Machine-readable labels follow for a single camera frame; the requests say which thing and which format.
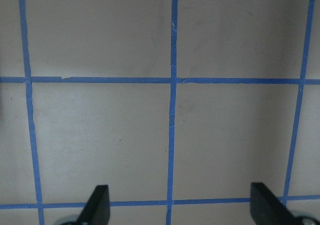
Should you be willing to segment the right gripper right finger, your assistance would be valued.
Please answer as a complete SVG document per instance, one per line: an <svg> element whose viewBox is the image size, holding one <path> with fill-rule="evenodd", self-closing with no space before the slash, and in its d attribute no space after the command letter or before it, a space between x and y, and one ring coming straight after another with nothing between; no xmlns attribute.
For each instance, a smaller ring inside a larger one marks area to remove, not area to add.
<svg viewBox="0 0 320 225"><path fill-rule="evenodd" d="M250 215L256 225L299 225L300 219L262 182L250 185Z"/></svg>

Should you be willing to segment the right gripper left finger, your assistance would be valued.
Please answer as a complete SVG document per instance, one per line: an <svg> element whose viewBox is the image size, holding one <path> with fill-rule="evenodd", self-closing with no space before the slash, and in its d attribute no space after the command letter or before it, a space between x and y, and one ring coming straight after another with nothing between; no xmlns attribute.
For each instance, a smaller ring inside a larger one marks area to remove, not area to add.
<svg viewBox="0 0 320 225"><path fill-rule="evenodd" d="M107 225L111 217L108 185L97 185L75 225Z"/></svg>

